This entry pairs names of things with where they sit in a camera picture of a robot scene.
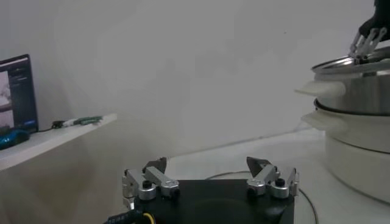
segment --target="black knob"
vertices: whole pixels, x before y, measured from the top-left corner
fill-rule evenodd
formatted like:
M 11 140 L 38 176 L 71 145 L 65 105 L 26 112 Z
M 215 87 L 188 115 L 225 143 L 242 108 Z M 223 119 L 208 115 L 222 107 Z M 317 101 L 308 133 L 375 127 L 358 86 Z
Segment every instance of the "black knob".
M 152 182 L 150 182 L 149 180 L 144 180 L 142 182 L 142 188 L 143 189 L 150 189 L 150 188 L 152 188 Z
M 171 197 L 173 200 L 176 200 L 180 197 L 180 189 L 174 189 L 171 191 Z
M 249 198 L 255 198 L 257 195 L 256 195 L 256 191 L 252 188 L 249 188 L 247 190 L 247 195 Z
M 284 187 L 285 184 L 286 184 L 286 182 L 283 179 L 281 179 L 281 178 L 278 178 L 277 180 L 275 180 L 275 185 L 277 187 Z

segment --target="yellow cable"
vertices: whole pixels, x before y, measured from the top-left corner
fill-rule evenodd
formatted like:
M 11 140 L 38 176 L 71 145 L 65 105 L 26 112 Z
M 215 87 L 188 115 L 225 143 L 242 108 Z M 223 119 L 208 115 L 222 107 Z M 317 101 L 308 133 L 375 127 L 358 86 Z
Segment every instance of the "yellow cable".
M 144 215 L 145 217 L 147 217 L 147 218 L 151 221 L 151 224 L 156 224 L 156 223 L 154 222 L 154 218 L 153 218 L 152 215 L 150 215 L 149 213 L 144 213 L 143 215 Z

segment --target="black wire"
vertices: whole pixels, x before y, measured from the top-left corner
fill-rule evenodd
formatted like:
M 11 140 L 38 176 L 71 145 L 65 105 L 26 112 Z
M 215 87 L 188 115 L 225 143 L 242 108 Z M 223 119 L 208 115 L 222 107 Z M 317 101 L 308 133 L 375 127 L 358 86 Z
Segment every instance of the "black wire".
M 319 221 L 318 221 L 318 214 L 317 214 L 317 209 L 316 209 L 316 207 L 314 207 L 314 204 L 313 204 L 313 202 L 310 200 L 309 196 L 307 196 L 307 194 L 306 194 L 301 188 L 299 189 L 299 191 L 302 193 L 303 196 L 305 196 L 305 198 L 306 198 L 307 201 L 309 202 L 310 207 L 311 207 L 311 209 L 313 210 L 315 224 L 318 224 Z
M 208 178 L 206 178 L 205 180 L 210 180 L 210 179 L 213 179 L 213 178 L 216 178 L 216 177 L 223 177 L 223 176 L 225 176 L 225 175 L 236 174 L 236 173 L 250 173 L 250 172 L 247 171 L 247 170 L 243 170 L 243 171 L 237 171 L 237 172 L 220 173 L 220 174 L 217 174 L 217 175 L 213 175 L 213 176 L 211 176 L 211 177 L 208 177 Z M 309 204 L 310 204 L 311 209 L 313 210 L 315 224 L 319 224 L 317 209 L 316 209 L 316 207 L 314 206 L 313 202 L 310 200 L 309 196 L 308 196 L 301 188 L 299 189 L 299 191 L 300 191 L 300 192 L 302 193 L 302 195 L 307 199 L 307 201 L 308 201 Z
M 52 130 L 53 128 L 48 128 L 48 129 L 44 129 L 44 130 L 39 130 L 39 131 L 37 131 L 38 133 L 40 133 L 40 132 L 46 132 L 46 131 L 50 131 L 50 130 Z
M 236 171 L 236 172 L 220 173 L 220 174 L 217 174 L 217 175 L 208 177 L 208 178 L 206 178 L 205 180 L 210 180 L 210 179 L 214 179 L 214 178 L 216 178 L 216 177 L 223 177 L 223 176 L 226 176 L 226 175 L 229 175 L 229 174 L 236 174 L 236 173 L 250 173 L 250 172 L 247 171 L 247 170 L 243 170 L 243 171 Z

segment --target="pot lid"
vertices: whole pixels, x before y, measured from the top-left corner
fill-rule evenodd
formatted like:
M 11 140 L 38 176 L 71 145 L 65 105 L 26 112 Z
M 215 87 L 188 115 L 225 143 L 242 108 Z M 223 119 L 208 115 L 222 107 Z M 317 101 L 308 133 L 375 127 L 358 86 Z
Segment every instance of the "pot lid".
M 316 65 L 311 70 L 317 75 L 327 76 L 390 70 L 390 46 L 367 55 L 364 64 L 356 65 L 354 61 L 354 58 L 346 56 Z

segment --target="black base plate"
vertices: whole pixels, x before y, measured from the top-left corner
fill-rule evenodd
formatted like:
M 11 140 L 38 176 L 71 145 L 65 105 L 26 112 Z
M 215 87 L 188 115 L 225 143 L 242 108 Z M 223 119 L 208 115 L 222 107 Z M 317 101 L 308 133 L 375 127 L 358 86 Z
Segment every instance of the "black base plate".
M 180 197 L 135 199 L 135 208 L 150 212 L 157 224 L 293 224 L 294 198 L 281 200 L 266 194 L 247 196 L 246 180 L 179 180 Z M 137 224 L 148 224 L 147 219 Z

